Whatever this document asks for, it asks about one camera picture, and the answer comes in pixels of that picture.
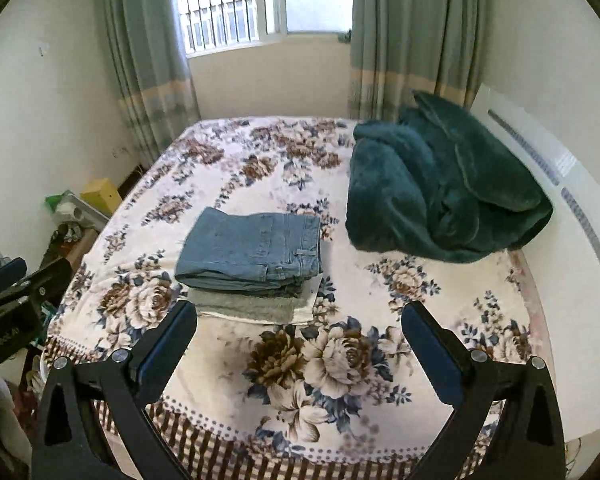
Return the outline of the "grey folded towel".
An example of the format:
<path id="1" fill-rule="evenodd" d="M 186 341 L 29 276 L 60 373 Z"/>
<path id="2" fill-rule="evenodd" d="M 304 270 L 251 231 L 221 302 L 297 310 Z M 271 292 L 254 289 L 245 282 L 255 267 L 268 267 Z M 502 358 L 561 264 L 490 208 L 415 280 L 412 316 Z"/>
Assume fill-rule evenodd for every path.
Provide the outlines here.
<path id="1" fill-rule="evenodd" d="M 202 315 L 256 325 L 308 324 L 313 320 L 318 289 L 324 274 L 305 281 L 298 294 L 283 296 L 242 295 L 191 288 L 190 301 Z"/>

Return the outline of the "grey-green left curtain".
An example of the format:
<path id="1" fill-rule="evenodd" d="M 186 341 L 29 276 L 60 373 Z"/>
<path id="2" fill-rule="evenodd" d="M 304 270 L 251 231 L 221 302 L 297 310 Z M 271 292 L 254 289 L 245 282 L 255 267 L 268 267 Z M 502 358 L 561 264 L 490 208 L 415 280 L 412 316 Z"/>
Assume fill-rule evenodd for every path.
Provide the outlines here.
<path id="1" fill-rule="evenodd" d="M 123 121 L 148 168 L 200 119 L 176 0 L 94 0 Z"/>

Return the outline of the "white and green clutter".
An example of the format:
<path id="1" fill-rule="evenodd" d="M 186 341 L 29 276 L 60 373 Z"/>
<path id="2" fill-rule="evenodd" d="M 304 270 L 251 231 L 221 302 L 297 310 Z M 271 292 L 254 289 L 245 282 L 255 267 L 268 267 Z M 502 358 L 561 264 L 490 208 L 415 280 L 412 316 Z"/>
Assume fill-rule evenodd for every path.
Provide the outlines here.
<path id="1" fill-rule="evenodd" d="M 61 194 L 46 196 L 44 204 L 57 223 L 73 222 L 81 228 L 102 232 L 109 222 L 106 214 L 84 202 L 82 198 L 69 190 Z"/>

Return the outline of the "grey-green right curtain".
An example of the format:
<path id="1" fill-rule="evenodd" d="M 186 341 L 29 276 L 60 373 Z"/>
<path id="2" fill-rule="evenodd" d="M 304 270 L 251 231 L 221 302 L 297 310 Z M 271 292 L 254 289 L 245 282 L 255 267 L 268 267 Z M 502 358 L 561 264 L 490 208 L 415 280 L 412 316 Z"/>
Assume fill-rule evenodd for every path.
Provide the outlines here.
<path id="1" fill-rule="evenodd" d="M 468 107 L 490 0 L 353 0 L 349 114 L 393 120 L 416 91 Z"/>

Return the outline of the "grey-green curtain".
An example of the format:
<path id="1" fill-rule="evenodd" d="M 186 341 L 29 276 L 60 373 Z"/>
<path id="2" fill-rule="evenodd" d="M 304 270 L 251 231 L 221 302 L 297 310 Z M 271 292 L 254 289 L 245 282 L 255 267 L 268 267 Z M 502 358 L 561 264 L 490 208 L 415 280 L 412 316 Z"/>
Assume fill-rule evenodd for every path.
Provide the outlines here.
<path id="1" fill-rule="evenodd" d="M 200 119 L 176 0 L 94 0 L 123 121 L 148 168 Z"/>
<path id="2" fill-rule="evenodd" d="M 353 0 L 349 114 L 393 120 L 416 91 L 468 107 L 490 0 Z"/>

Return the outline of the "dark green plush blanket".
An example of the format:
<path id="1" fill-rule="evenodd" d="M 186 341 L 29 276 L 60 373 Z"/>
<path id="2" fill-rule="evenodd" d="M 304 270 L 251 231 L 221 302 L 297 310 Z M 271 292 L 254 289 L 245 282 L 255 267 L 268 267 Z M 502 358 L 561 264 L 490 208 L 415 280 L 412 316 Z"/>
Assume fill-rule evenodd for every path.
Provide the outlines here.
<path id="1" fill-rule="evenodd" d="M 464 107 L 423 91 L 414 98 L 394 122 L 353 130 L 352 245 L 472 263 L 533 240 L 553 205 L 531 171 Z"/>

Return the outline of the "white headboard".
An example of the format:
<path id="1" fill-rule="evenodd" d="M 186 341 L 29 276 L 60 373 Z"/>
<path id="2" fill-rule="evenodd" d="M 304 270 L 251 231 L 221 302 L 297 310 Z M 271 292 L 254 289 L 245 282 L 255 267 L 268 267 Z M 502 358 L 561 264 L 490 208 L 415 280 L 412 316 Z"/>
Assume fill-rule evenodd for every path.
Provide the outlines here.
<path id="1" fill-rule="evenodd" d="M 531 171 L 553 205 L 524 246 L 539 293 L 566 440 L 600 430 L 600 186 L 580 160 L 523 108 L 488 86 L 471 107 Z"/>

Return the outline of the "yellow box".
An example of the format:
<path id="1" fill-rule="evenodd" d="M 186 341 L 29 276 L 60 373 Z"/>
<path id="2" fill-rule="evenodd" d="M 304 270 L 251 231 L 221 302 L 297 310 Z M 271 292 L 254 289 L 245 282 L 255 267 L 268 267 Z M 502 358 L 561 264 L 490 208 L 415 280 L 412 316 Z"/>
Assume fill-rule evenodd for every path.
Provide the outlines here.
<path id="1" fill-rule="evenodd" d="M 88 182 L 80 197 L 85 203 L 107 216 L 112 216 L 122 203 L 117 188 L 108 178 L 94 179 Z"/>

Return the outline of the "blue denim jeans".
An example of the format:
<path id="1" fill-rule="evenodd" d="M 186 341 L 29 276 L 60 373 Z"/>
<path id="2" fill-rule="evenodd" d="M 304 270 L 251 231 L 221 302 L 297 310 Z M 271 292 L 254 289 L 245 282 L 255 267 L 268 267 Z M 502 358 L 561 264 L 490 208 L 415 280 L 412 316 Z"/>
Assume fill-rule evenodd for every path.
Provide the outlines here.
<path id="1" fill-rule="evenodd" d="M 212 292 L 269 292 L 301 286 L 321 272 L 317 216 L 235 216 L 208 207 L 187 235 L 174 275 Z"/>

